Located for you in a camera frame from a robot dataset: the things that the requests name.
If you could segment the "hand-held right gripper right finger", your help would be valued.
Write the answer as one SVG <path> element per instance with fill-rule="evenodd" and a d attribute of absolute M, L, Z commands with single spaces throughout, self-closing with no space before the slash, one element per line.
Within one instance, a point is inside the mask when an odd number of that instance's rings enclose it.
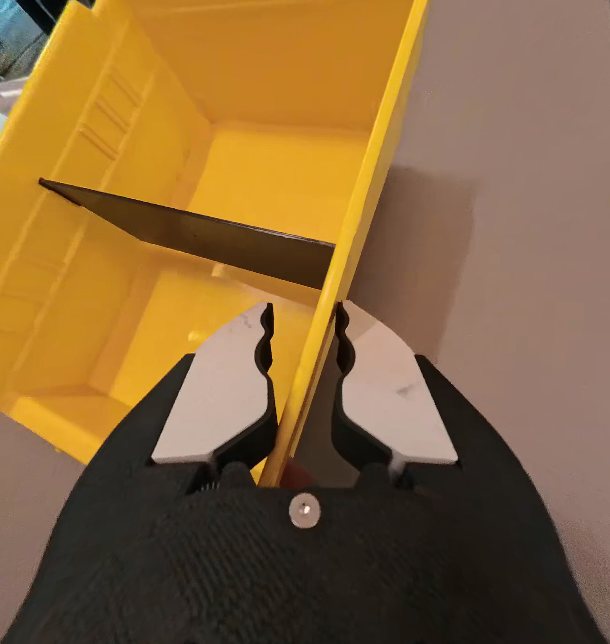
<path fill-rule="evenodd" d="M 451 466 L 458 455 L 416 354 L 388 326 L 349 300 L 337 304 L 331 440 L 357 471 L 371 464 Z"/>

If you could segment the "yellow plastic bin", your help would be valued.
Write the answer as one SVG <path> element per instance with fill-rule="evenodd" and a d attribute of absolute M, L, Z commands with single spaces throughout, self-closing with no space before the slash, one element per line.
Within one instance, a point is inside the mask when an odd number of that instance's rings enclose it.
<path fill-rule="evenodd" d="M 273 484 L 400 138 L 426 1 L 71 1 L 0 133 L 0 412 L 88 463 L 272 302 Z M 315 289 L 142 242 L 39 179 L 335 245 Z"/>

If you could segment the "grey desk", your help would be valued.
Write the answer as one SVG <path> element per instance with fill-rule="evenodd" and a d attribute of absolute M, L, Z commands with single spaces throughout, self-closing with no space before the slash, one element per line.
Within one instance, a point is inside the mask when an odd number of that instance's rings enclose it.
<path fill-rule="evenodd" d="M 610 640 L 610 1 L 432 1 L 349 297 L 502 433 Z"/>

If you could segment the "black bin divider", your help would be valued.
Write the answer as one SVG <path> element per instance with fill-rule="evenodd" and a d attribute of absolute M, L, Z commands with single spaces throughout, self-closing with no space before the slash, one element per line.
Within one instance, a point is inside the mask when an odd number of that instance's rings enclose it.
<path fill-rule="evenodd" d="M 237 269 L 322 289 L 335 245 L 172 207 L 39 179 L 39 184 L 132 237 Z"/>

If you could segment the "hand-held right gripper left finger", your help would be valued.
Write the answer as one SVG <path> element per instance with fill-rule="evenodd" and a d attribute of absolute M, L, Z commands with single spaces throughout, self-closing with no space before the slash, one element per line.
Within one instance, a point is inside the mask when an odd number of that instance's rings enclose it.
<path fill-rule="evenodd" d="M 254 468 L 272 452 L 278 430 L 268 373 L 273 334 L 273 305 L 260 302 L 198 347 L 153 449 L 153 463 Z"/>

